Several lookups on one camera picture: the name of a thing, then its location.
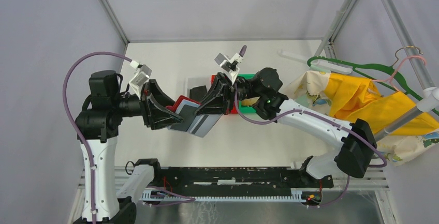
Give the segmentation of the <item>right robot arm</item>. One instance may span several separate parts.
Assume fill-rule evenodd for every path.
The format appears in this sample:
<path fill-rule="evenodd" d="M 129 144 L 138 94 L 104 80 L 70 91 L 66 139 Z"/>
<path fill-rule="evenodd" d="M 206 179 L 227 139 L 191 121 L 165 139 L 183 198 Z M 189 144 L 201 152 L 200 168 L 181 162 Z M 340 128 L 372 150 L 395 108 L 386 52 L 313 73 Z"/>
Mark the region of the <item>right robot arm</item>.
<path fill-rule="evenodd" d="M 376 141 L 369 124 L 330 118 L 297 103 L 279 92 L 283 85 L 276 69 L 266 67 L 251 79 L 238 76 L 234 82 L 219 72 L 207 94 L 202 98 L 195 115 L 226 115 L 240 100 L 257 98 L 253 109 L 259 121 L 244 119 L 256 125 L 271 123 L 301 129 L 333 147 L 333 151 L 310 156 L 301 166 L 299 181 L 314 186 L 326 175 L 343 172 L 363 178 L 375 153 Z"/>

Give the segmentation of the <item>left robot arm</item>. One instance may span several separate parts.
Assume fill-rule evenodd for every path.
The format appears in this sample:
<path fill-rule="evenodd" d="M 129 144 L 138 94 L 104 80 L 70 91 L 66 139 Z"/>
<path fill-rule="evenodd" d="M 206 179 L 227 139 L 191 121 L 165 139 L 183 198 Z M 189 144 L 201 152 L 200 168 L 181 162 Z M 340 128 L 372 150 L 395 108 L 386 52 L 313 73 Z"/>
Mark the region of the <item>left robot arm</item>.
<path fill-rule="evenodd" d="M 157 186 L 163 173 L 157 159 L 139 159 L 122 188 L 115 186 L 115 150 L 125 117 L 140 116 L 145 126 L 159 130 L 183 122 L 171 111 L 174 101 L 155 80 L 141 87 L 140 96 L 123 96 L 122 76 L 113 70 L 93 73 L 90 95 L 75 120 L 85 164 L 85 203 L 77 223 L 134 223 L 137 203 L 147 185 Z"/>

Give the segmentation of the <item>red leather card holder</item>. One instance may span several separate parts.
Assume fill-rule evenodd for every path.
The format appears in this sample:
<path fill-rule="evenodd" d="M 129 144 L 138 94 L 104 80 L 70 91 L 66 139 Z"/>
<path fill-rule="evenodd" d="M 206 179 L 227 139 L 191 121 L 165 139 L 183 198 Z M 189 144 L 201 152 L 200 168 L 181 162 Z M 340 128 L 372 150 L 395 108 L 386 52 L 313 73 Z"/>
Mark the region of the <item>red leather card holder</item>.
<path fill-rule="evenodd" d="M 201 138 L 205 137 L 222 117 L 222 114 L 196 115 L 195 112 L 199 106 L 198 102 L 181 95 L 175 104 L 167 109 L 182 117 L 183 122 L 173 124 L 167 129 L 187 132 Z"/>

